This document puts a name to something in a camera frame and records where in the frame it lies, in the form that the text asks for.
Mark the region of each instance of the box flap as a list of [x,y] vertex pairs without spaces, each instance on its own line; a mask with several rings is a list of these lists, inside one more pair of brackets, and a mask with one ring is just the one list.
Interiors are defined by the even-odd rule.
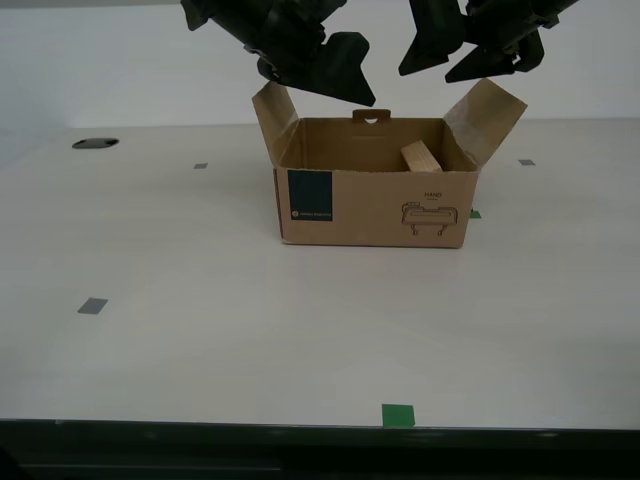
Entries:
[[277,166],[295,133],[298,122],[296,109],[287,88],[274,82],[267,83],[253,97],[253,107],[258,115],[271,163]]
[[458,145],[482,167],[526,109],[526,103],[485,78],[445,115],[444,121]]

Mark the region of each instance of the wooden block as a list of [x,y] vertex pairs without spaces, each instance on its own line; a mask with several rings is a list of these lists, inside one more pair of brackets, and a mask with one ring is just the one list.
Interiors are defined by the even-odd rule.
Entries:
[[412,172],[442,172],[436,157],[429,151],[422,140],[402,149],[402,156]]

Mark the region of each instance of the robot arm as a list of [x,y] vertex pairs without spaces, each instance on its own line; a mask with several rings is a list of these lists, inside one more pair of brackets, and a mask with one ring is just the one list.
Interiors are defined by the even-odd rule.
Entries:
[[538,28],[552,28],[578,0],[411,0],[418,34],[400,66],[409,75],[449,61],[464,42],[477,47],[447,75],[447,83],[529,72],[544,58]]
[[[544,58],[538,29],[578,0],[410,0],[416,38],[400,65],[409,75],[449,61],[463,43],[477,47],[447,75],[448,83],[528,72]],[[258,71],[282,85],[373,106],[362,73],[369,42],[354,32],[326,42],[322,23],[347,0],[182,0],[190,30],[212,19],[257,54]]]
[[369,42],[359,33],[333,34],[324,22],[347,0],[182,0],[190,30],[212,19],[257,54],[258,71],[274,82],[373,106],[362,73]]

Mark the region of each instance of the white wall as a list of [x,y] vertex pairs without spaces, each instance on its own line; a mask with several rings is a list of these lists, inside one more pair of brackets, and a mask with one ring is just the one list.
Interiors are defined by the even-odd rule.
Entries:
[[[640,117],[639,19],[637,0],[582,0],[542,32],[543,66],[499,83],[530,103],[529,118]],[[470,86],[445,84],[453,62],[398,76],[415,32],[408,2],[350,0],[327,29],[369,39],[365,73],[395,115],[440,116]],[[189,32],[178,5],[0,10],[0,163],[64,127],[254,122],[255,62],[214,25]],[[303,115],[353,108],[294,100]]]

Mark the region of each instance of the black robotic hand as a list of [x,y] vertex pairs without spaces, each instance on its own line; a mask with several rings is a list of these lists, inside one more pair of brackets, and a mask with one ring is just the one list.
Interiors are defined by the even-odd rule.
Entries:
[[190,30],[209,19],[260,56],[258,71],[274,82],[373,106],[362,73],[369,42],[341,32],[324,43],[322,22],[347,0],[182,0]]

